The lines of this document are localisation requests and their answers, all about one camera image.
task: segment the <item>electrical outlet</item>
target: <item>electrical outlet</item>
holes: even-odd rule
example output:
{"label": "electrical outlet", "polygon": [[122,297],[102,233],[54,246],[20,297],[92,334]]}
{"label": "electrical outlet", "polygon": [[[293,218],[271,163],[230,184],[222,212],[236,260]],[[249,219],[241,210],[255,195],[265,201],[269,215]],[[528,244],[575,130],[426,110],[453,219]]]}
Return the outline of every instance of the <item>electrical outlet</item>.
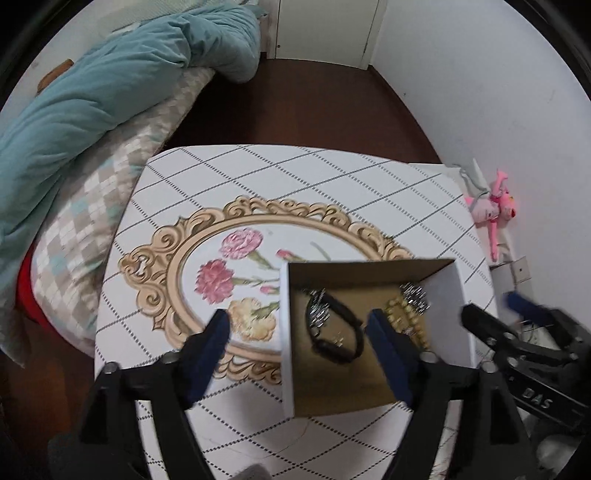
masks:
{"label": "electrical outlet", "polygon": [[530,266],[527,264],[527,258],[525,257],[521,257],[519,260],[511,263],[511,271],[515,285],[531,279]]}
{"label": "electrical outlet", "polygon": [[535,301],[534,286],[531,283],[531,279],[524,280],[523,282],[519,282],[515,286],[515,289],[517,290],[517,293],[524,296],[526,299],[531,300],[531,301]]}
{"label": "electrical outlet", "polygon": [[496,302],[496,316],[505,325],[514,325],[519,321],[519,315],[513,310],[506,307],[503,301],[505,293],[515,291],[515,283],[513,280],[513,272],[511,271],[511,264],[506,263],[498,267],[491,268],[492,287],[495,290]]}

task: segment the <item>screw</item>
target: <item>screw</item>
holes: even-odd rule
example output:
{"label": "screw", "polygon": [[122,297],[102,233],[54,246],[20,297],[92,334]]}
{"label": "screw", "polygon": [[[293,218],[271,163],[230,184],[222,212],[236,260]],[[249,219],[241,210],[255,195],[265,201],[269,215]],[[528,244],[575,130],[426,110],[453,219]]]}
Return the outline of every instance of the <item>screw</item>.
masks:
{"label": "screw", "polygon": [[112,374],[115,373],[118,369],[119,364],[117,362],[109,362],[108,364],[105,364],[105,366],[103,367],[103,372],[106,374]]}
{"label": "screw", "polygon": [[480,368],[482,368],[488,374],[493,374],[498,370],[498,368],[496,367],[496,365],[493,362],[488,362],[488,361],[482,362],[482,364],[480,365]]}
{"label": "screw", "polygon": [[422,352],[420,358],[426,364],[436,364],[439,361],[439,357],[429,350]]}
{"label": "screw", "polygon": [[162,356],[162,363],[173,364],[178,360],[179,356],[180,354],[178,352],[166,352]]}

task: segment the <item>cardboard box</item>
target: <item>cardboard box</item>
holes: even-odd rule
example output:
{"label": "cardboard box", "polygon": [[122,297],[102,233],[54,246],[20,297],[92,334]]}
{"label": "cardboard box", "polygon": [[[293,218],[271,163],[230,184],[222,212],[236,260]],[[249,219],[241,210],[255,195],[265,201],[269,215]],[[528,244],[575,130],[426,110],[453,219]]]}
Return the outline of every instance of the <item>cardboard box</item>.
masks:
{"label": "cardboard box", "polygon": [[[365,339],[363,354],[351,364],[338,365],[312,350],[305,319],[309,296],[302,288],[325,288],[365,321],[370,310],[383,309],[398,285],[420,283],[431,307],[424,315],[431,349],[447,363],[475,367],[474,341],[460,324],[466,300],[452,259],[381,262],[289,263],[281,274],[281,377],[287,416],[320,416],[364,410],[395,401],[384,373]],[[323,328],[339,334],[354,349],[353,330],[331,319]]]}

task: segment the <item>pink carnation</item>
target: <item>pink carnation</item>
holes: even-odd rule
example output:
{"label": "pink carnation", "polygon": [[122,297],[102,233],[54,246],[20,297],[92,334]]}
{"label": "pink carnation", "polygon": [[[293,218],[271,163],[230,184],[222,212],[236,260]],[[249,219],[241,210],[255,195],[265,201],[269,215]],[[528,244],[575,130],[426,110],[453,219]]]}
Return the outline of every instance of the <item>pink carnation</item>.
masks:
{"label": "pink carnation", "polygon": [[263,285],[259,290],[261,293],[264,293],[265,295],[275,295],[279,293],[279,288],[272,287],[271,285]]}
{"label": "pink carnation", "polygon": [[234,271],[226,268],[225,260],[210,260],[199,268],[195,291],[210,304],[221,303],[232,296],[233,275]]}
{"label": "pink carnation", "polygon": [[296,254],[290,252],[289,250],[277,250],[276,255],[283,260],[291,260],[292,258],[296,257]]}
{"label": "pink carnation", "polygon": [[238,260],[255,251],[262,242],[262,233],[244,228],[230,233],[222,242],[220,253],[224,258]]}

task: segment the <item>checkered mattress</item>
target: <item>checkered mattress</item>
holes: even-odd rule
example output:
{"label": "checkered mattress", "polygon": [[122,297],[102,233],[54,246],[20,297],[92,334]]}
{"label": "checkered mattress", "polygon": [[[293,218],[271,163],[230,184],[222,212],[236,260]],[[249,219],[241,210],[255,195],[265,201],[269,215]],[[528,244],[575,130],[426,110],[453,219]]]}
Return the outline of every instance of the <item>checkered mattress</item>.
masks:
{"label": "checkered mattress", "polygon": [[135,183],[213,74],[187,69],[172,97],[79,155],[39,231],[31,266],[35,300],[56,331],[90,356],[105,262]]}

